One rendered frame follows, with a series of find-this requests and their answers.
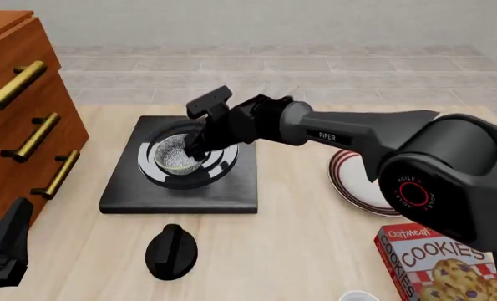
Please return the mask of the wooden cabinet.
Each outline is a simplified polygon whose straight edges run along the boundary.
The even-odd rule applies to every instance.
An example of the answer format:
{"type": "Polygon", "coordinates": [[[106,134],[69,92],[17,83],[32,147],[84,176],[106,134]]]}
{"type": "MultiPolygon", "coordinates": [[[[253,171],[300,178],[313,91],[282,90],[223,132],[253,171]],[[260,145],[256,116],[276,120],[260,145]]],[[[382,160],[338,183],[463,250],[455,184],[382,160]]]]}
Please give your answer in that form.
{"type": "Polygon", "coordinates": [[[0,218],[19,197],[41,212],[89,135],[40,19],[0,11],[0,218]]]}

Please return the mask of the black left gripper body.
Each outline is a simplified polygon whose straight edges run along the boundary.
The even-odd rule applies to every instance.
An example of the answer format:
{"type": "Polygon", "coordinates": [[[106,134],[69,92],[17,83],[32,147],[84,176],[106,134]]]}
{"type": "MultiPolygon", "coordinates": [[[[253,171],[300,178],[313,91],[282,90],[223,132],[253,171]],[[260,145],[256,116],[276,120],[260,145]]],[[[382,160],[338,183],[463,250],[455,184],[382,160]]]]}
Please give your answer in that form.
{"type": "Polygon", "coordinates": [[[0,288],[17,287],[27,269],[28,252],[25,248],[0,249],[0,288]]]}

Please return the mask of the oatmeal cookies box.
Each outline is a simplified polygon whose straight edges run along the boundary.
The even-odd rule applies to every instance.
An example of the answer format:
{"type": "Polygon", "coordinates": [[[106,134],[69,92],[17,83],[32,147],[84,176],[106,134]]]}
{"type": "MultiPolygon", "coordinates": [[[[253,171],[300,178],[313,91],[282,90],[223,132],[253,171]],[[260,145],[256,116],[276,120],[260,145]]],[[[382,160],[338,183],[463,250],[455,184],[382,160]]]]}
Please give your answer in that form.
{"type": "Polygon", "coordinates": [[[402,301],[497,301],[487,253],[414,222],[381,227],[374,244],[402,301]]]}

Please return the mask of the black patterned bowl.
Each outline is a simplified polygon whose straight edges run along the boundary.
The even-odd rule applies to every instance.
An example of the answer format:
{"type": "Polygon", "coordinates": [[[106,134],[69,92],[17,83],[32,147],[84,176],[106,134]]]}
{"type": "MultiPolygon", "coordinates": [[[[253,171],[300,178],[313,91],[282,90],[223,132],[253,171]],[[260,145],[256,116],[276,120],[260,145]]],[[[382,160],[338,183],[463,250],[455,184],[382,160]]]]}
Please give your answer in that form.
{"type": "Polygon", "coordinates": [[[137,160],[141,172],[156,185],[173,190],[203,187],[220,180],[236,164],[239,147],[233,145],[209,153],[202,166],[189,175],[171,175],[155,162],[159,143],[172,135],[195,132],[200,122],[182,116],[145,116],[143,120],[151,122],[153,131],[141,143],[137,160]]]}

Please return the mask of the middle-height wooden drawer front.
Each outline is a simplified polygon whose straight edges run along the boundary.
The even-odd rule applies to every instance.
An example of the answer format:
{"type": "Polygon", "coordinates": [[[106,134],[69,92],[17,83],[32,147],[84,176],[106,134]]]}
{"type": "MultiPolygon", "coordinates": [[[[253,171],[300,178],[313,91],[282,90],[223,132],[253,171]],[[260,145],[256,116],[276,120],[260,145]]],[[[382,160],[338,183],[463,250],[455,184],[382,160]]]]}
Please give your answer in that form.
{"type": "Polygon", "coordinates": [[[19,163],[12,158],[0,156],[0,177],[7,170],[14,171],[19,167],[45,167],[48,160],[56,155],[65,155],[68,151],[80,149],[89,138],[59,74],[53,74],[33,95],[33,99],[25,104],[30,107],[18,110],[0,126],[0,151],[16,150],[20,147],[38,128],[31,123],[33,117],[46,117],[51,112],[56,112],[60,121],[27,162],[19,163]]]}

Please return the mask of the white mug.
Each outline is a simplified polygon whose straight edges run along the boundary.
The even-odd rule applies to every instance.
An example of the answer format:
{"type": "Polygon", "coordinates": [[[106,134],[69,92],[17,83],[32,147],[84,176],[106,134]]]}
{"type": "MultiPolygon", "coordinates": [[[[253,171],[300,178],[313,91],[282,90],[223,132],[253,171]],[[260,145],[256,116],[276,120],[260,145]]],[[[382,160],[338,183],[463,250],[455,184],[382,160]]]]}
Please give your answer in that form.
{"type": "Polygon", "coordinates": [[[362,290],[351,290],[344,293],[338,301],[380,301],[374,295],[362,290]]]}

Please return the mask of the low wooden drawer front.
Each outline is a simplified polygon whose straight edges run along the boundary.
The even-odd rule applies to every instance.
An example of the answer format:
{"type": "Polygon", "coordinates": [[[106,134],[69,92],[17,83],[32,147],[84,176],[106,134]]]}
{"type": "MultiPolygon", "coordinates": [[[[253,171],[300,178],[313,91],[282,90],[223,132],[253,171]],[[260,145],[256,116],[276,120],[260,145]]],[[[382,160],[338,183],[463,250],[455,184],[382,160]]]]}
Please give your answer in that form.
{"type": "Polygon", "coordinates": [[[79,152],[89,139],[76,109],[37,109],[31,113],[16,115],[0,127],[0,219],[18,197],[25,197],[33,204],[34,222],[54,195],[46,195],[47,189],[58,175],[66,157],[79,152]],[[60,120],[26,162],[2,157],[2,151],[17,150],[40,126],[33,119],[56,113],[60,120]]]}

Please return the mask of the white plate with red rings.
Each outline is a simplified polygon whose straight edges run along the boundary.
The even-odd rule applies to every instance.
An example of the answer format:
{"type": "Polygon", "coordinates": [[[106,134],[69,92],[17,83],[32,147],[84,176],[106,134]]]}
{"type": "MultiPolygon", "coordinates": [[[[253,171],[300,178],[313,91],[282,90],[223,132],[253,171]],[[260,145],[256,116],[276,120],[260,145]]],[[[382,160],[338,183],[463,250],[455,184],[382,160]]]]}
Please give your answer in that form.
{"type": "Polygon", "coordinates": [[[378,181],[368,180],[358,153],[338,150],[328,163],[327,174],[337,193],[355,207],[383,217],[401,217],[383,197],[378,181]]]}

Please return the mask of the flat black stove plate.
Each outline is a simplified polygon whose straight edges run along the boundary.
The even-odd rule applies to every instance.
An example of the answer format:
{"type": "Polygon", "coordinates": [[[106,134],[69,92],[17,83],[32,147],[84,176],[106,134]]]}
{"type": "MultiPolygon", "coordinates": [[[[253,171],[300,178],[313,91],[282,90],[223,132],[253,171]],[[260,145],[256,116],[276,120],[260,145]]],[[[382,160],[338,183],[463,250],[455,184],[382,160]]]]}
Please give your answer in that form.
{"type": "Polygon", "coordinates": [[[257,212],[256,146],[239,147],[236,164],[220,180],[189,190],[173,190],[149,180],[138,165],[141,143],[153,131],[139,117],[99,201],[104,214],[252,214],[257,212]]]}

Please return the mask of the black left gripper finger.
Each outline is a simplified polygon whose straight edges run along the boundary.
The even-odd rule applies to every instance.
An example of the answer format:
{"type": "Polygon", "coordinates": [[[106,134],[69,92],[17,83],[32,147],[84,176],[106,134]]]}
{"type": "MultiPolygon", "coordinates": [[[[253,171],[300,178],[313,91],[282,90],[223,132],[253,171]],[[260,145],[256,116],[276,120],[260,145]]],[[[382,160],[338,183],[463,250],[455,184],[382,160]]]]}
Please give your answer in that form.
{"type": "Polygon", "coordinates": [[[0,219],[0,251],[26,251],[33,204],[18,197],[0,219]]]}

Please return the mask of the tall wooden drawer front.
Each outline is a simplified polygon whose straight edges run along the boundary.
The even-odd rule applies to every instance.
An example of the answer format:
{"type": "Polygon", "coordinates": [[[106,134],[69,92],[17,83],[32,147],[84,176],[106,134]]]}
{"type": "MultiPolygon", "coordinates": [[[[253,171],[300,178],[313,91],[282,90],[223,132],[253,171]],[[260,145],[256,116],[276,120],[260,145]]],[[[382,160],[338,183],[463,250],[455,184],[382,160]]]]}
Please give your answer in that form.
{"type": "Polygon", "coordinates": [[[52,45],[38,18],[30,18],[0,34],[0,88],[15,76],[14,67],[29,66],[37,60],[47,65],[46,72],[8,107],[0,110],[0,126],[18,110],[30,107],[25,103],[33,99],[33,95],[60,68],[52,45]]]}

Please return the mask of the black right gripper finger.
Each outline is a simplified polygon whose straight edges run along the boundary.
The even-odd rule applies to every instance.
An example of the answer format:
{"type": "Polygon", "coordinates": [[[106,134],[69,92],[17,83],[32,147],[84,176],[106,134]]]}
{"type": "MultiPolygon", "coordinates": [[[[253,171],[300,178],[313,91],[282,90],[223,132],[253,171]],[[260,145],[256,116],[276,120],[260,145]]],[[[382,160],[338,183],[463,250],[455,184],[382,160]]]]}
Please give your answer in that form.
{"type": "Polygon", "coordinates": [[[203,161],[209,148],[209,140],[205,133],[187,135],[184,138],[184,152],[196,161],[203,161]]]}

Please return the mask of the round black stove knob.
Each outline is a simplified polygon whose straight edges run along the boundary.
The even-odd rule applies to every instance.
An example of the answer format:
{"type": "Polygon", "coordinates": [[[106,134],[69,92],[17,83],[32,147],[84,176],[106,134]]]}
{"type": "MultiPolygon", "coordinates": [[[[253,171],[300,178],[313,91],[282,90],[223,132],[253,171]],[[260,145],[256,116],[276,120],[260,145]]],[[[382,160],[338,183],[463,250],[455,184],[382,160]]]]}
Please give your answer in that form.
{"type": "Polygon", "coordinates": [[[165,225],[151,240],[145,252],[145,264],[151,275],[171,281],[184,277],[198,258],[195,238],[180,225],[165,225]]]}

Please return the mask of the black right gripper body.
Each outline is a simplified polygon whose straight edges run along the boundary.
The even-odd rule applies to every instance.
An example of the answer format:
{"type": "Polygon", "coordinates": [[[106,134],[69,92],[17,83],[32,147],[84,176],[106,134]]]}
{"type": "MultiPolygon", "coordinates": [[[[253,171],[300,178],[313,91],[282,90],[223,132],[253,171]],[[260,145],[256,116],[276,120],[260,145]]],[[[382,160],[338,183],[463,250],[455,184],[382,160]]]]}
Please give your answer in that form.
{"type": "Polygon", "coordinates": [[[197,150],[223,150],[226,147],[244,142],[237,134],[237,118],[240,110],[233,108],[225,110],[218,108],[206,110],[205,124],[198,136],[195,138],[194,147],[197,150]]]}

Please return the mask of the flat plate on black stalk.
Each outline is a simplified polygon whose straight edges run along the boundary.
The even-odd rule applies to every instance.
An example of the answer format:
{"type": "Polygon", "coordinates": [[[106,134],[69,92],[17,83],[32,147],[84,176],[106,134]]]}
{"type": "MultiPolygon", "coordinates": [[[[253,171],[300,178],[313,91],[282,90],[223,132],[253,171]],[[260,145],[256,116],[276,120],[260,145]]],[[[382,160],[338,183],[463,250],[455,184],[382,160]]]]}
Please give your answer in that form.
{"type": "Polygon", "coordinates": [[[186,105],[187,117],[197,120],[206,115],[208,122],[218,122],[229,112],[226,102],[231,96],[232,92],[226,86],[213,89],[186,105]]]}

